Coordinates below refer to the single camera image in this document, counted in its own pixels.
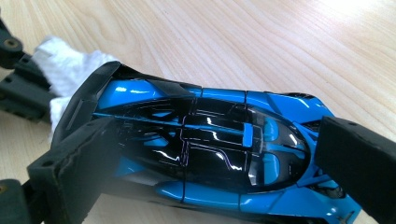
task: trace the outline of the car windshield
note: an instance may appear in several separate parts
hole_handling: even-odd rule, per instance
[[[248,114],[254,125],[248,171],[251,186],[293,184],[309,161],[304,139],[291,123],[258,108],[249,108]]]

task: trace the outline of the white cloth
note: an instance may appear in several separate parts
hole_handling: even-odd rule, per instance
[[[117,61],[100,50],[82,53],[57,36],[47,36],[35,49],[32,60],[43,72],[50,90],[59,96],[50,102],[52,133],[71,97],[87,77],[102,64]]]

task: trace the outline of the blue car body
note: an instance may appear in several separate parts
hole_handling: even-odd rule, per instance
[[[104,66],[123,71],[92,113],[119,122],[116,177],[172,202],[249,215],[351,223],[361,210],[315,165],[320,120],[332,116],[318,98],[201,88]]]

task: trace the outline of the wooden table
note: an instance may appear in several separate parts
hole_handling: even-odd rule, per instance
[[[205,87],[302,91],[396,141],[391,1],[0,1],[33,53],[45,35],[100,49],[143,73]],[[9,73],[0,71],[0,77]],[[50,126],[0,112],[0,178],[27,180]],[[241,223],[103,195],[85,223]],[[355,223],[375,223],[362,214]]]

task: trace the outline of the blue model car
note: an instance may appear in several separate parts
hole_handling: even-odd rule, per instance
[[[361,210],[315,165],[332,113],[314,96],[201,88],[115,62],[81,89],[97,79],[91,119],[117,119],[116,176],[137,197],[306,223],[351,223]]]

